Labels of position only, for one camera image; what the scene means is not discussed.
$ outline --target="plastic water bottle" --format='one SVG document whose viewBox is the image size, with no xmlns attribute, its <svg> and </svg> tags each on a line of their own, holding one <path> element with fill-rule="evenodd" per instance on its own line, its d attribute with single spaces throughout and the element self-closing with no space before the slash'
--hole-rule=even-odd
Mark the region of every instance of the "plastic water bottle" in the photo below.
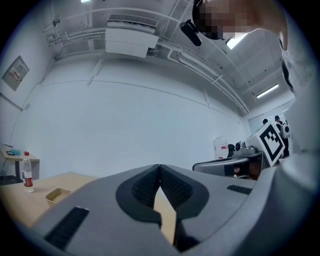
<svg viewBox="0 0 320 256">
<path fill-rule="evenodd" d="M 29 152 L 24 152 L 25 156 L 29 156 Z M 25 186 L 25 191 L 31 193 L 33 192 L 34 185 L 32 182 L 32 172 L 31 172 L 31 162 L 30 159 L 25 157 L 23 159 L 23 168 L 22 168 L 22 179 L 23 179 L 23 184 Z"/>
</svg>

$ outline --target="ceiling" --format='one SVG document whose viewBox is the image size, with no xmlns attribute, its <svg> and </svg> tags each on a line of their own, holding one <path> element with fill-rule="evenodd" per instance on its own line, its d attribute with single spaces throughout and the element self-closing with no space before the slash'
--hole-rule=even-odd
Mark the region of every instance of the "ceiling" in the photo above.
<svg viewBox="0 0 320 256">
<path fill-rule="evenodd" d="M 81 3 L 81 0 L 47 0 L 46 8 L 43 10 L 44 34 L 46 37 L 53 36 L 57 39 L 63 37 L 65 32 L 72 34 L 83 30 L 106 28 L 107 20 L 111 14 L 150 18 L 158 21 L 156 35 L 168 42 L 183 46 L 186 51 L 192 53 L 217 73 L 223 75 L 224 79 L 240 95 L 250 109 L 257 107 L 268 99 L 265 96 L 263 101 L 257 100 L 254 95 L 267 90 L 275 84 L 279 84 L 278 93 L 287 90 L 282 77 L 282 54 L 279 40 L 270 32 L 256 30 L 248 34 L 233 49 L 227 47 L 225 40 L 209 40 L 202 36 L 202 45 L 196 47 L 180 31 L 178 22 L 165 17 L 170 16 L 181 22 L 191 19 L 193 1 L 91 0 Z M 143 9 L 159 14 L 119 8 Z M 53 21 L 56 19 L 60 22 L 56 27 L 53 27 Z M 63 56 L 84 51 L 103 51 L 105 49 L 105 40 L 102 37 L 72 42 L 56 40 L 50 46 L 54 47 L 57 54 Z M 168 51 L 161 49 L 161 52 L 163 54 L 158 54 L 157 58 L 166 58 Z"/>
</svg>

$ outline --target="black mesh pad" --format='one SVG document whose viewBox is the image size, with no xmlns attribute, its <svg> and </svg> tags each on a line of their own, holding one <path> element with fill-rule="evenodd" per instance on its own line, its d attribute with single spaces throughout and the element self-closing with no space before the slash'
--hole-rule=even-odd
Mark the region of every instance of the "black mesh pad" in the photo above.
<svg viewBox="0 0 320 256">
<path fill-rule="evenodd" d="M 121 209 L 131 218 L 142 222 L 158 223 L 161 215 L 153 210 L 156 193 L 160 186 L 159 165 L 124 181 L 116 190 L 115 198 Z"/>
</svg>

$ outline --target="black slot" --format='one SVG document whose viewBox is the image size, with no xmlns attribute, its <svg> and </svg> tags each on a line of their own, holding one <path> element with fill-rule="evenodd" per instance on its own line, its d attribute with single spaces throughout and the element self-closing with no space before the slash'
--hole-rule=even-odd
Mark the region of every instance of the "black slot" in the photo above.
<svg viewBox="0 0 320 256">
<path fill-rule="evenodd" d="M 89 211 L 87 209 L 74 207 L 58 225 L 53 228 L 45 240 L 53 246 L 64 250 L 88 214 Z"/>
<path fill-rule="evenodd" d="M 230 185 L 227 187 L 228 190 L 232 190 L 232 191 L 235 191 L 235 192 L 239 192 L 239 193 L 242 193 L 242 194 L 246 194 L 246 195 L 249 195 L 252 191 L 251 188 L 247 188 L 247 187 L 243 187 L 243 186 L 237 186 L 237 185 Z"/>
</svg>

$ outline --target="cardboard tray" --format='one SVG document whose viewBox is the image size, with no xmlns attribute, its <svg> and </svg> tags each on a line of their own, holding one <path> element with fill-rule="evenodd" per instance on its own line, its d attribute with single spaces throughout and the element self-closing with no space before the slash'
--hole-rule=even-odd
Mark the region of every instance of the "cardboard tray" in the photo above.
<svg viewBox="0 0 320 256">
<path fill-rule="evenodd" d="M 45 196 L 45 199 L 47 200 L 49 206 L 52 207 L 70 194 L 71 194 L 70 190 L 66 190 L 63 188 L 56 188 L 55 190 L 47 194 Z"/>
</svg>

